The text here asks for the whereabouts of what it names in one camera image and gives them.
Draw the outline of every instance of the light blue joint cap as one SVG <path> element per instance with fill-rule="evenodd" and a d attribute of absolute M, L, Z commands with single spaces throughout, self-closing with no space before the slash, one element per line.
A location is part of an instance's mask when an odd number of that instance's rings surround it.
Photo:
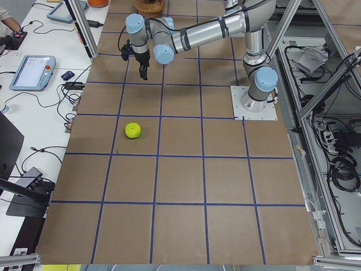
<path fill-rule="evenodd" d="M 174 22 L 171 17 L 163 17 L 163 19 L 167 22 L 169 28 L 174 29 Z M 169 31 L 169 33 L 173 35 L 174 31 L 171 30 Z"/>
<path fill-rule="evenodd" d="M 125 19 L 126 30 L 129 34 L 136 34 L 144 26 L 144 18 L 141 14 L 130 14 Z"/>
<path fill-rule="evenodd" d="M 278 82 L 278 75 L 275 70 L 270 67 L 262 67 L 254 76 L 256 86 L 263 92 L 272 91 Z"/>
<path fill-rule="evenodd" d="M 229 14 L 229 13 L 233 13 L 233 12 L 236 12 L 237 10 L 235 8 L 232 8 L 231 10 L 227 10 L 226 11 L 226 14 Z"/>
<path fill-rule="evenodd" d="M 174 59 L 174 51 L 164 44 L 158 44 L 153 49 L 156 61 L 160 64 L 167 65 Z"/>

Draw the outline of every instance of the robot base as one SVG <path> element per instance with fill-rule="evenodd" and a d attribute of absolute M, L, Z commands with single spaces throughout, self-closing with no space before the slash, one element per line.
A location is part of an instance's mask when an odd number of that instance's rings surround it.
<path fill-rule="evenodd" d="M 275 105 L 273 103 L 266 103 L 266 107 L 259 113 L 250 112 L 242 105 L 241 98 L 248 90 L 248 86 L 231 86 L 233 114 L 235 120 L 278 120 Z"/>

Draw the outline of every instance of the person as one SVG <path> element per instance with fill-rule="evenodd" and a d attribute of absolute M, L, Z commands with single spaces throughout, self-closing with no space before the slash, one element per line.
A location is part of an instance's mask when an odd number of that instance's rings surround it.
<path fill-rule="evenodd" d="M 10 35 L 12 31 L 20 29 L 20 24 L 10 15 L 10 13 L 0 6 L 0 37 Z"/>

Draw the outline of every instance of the wicker basket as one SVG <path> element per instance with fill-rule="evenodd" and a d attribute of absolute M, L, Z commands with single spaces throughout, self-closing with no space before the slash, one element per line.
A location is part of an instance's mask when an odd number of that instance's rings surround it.
<path fill-rule="evenodd" d="M 134 0 L 134 6 L 143 17 L 154 18 L 162 13 L 166 0 L 155 0 L 150 3 L 149 0 Z"/>

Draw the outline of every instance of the person's arm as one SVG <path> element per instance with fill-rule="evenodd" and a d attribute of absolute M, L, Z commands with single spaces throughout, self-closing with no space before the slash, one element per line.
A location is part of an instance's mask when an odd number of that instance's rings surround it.
<path fill-rule="evenodd" d="M 18 30 L 20 28 L 20 24 L 13 17 L 9 17 L 5 20 L 2 20 L 2 22 L 13 31 Z"/>

